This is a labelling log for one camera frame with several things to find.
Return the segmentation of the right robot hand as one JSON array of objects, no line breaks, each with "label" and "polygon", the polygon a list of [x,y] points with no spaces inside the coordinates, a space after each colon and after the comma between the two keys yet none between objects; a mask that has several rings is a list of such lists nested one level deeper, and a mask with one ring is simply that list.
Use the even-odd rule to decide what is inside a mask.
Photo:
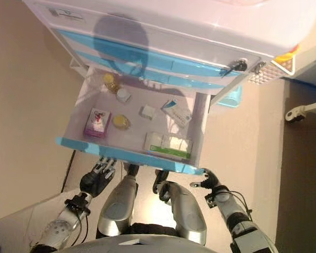
[{"label": "right robot hand", "polygon": [[205,180],[201,182],[191,182],[190,187],[192,188],[205,188],[214,189],[219,185],[219,180],[216,175],[209,169],[204,169]]}]

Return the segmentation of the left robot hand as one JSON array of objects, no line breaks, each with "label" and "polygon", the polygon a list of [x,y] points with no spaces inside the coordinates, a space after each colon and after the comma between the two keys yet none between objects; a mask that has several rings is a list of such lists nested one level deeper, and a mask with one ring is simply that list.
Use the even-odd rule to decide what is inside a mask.
[{"label": "left robot hand", "polygon": [[97,197],[114,178],[115,164],[112,158],[100,157],[92,170],[81,178],[80,190]]}]

